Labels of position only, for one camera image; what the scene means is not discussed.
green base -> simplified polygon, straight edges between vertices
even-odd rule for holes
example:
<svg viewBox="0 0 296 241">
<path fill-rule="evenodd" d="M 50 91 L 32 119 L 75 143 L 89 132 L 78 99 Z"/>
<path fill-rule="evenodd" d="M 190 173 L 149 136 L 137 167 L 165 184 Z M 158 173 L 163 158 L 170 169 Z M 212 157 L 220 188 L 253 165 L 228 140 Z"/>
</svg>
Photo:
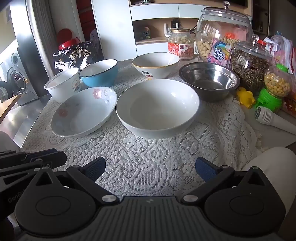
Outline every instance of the green base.
<svg viewBox="0 0 296 241">
<path fill-rule="evenodd" d="M 282 98 L 272 96 L 266 88 L 263 88 L 258 96 L 255 107 L 263 106 L 270 109 L 272 112 L 277 112 L 282 106 Z"/>
</svg>

lace tablecloth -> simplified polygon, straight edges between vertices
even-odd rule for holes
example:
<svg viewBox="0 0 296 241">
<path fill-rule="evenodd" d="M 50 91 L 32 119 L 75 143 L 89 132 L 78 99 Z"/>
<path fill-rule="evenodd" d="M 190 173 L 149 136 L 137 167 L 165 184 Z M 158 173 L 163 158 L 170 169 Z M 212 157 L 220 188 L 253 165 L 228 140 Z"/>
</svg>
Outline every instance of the lace tablecloth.
<svg viewBox="0 0 296 241">
<path fill-rule="evenodd" d="M 182 81 L 178 71 L 186 63 L 179 63 L 168 78 Z M 130 86 L 145 81 L 145 77 L 131 65 L 131 60 L 118 64 L 119 73 L 112 89 L 119 96 Z M 236 170 L 256 157 L 255 133 L 231 96 L 218 103 L 201 102 L 197 119 L 186 131 L 160 140 L 134 136 L 121 124 L 115 111 L 100 129 L 86 137 L 58 137 L 52 132 L 50 122 L 59 105 L 50 99 L 23 149 L 64 151 L 67 162 L 58 170 L 77 164 L 83 166 L 103 156 L 106 171 L 97 183 L 118 196 L 179 196 L 203 182 L 195 172 L 197 157 Z"/>
</svg>

stainless steel bowl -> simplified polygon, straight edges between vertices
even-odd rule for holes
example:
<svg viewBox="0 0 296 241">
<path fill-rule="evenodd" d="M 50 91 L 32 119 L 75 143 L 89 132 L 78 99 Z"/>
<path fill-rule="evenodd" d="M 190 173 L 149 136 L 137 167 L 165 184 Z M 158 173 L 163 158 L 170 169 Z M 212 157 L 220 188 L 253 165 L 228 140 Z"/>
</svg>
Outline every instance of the stainless steel bowl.
<svg viewBox="0 0 296 241">
<path fill-rule="evenodd" d="M 179 75 L 202 100 L 223 100 L 239 86 L 239 77 L 233 71 L 217 64 L 196 62 L 184 65 Z"/>
</svg>

green lid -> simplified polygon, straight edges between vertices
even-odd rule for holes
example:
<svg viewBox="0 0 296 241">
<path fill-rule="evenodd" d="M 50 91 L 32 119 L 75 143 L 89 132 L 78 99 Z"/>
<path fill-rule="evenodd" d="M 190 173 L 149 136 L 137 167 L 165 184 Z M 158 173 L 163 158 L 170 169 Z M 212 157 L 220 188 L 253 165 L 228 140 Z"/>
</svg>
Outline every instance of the green lid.
<svg viewBox="0 0 296 241">
<path fill-rule="evenodd" d="M 280 69 L 281 71 L 288 73 L 288 68 L 286 66 L 284 66 L 283 64 L 276 64 L 276 67 L 278 69 Z"/>
<path fill-rule="evenodd" d="M 263 106 L 270 109 L 272 112 L 276 112 L 282 106 L 282 98 L 276 98 L 272 96 L 266 88 L 263 88 L 258 96 L 255 107 Z"/>
</svg>

yellow rubber figurine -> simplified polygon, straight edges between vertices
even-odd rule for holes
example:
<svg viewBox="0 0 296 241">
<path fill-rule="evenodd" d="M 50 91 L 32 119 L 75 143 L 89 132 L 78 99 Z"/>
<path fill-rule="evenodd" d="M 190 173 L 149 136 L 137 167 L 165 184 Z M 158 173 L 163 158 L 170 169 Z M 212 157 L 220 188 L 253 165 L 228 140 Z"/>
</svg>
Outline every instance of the yellow rubber figurine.
<svg viewBox="0 0 296 241">
<path fill-rule="evenodd" d="M 253 93 L 243 87 L 239 87 L 237 89 L 237 96 L 239 98 L 239 102 L 248 109 L 250 109 L 252 105 L 256 103 L 256 100 L 253 97 Z"/>
</svg>

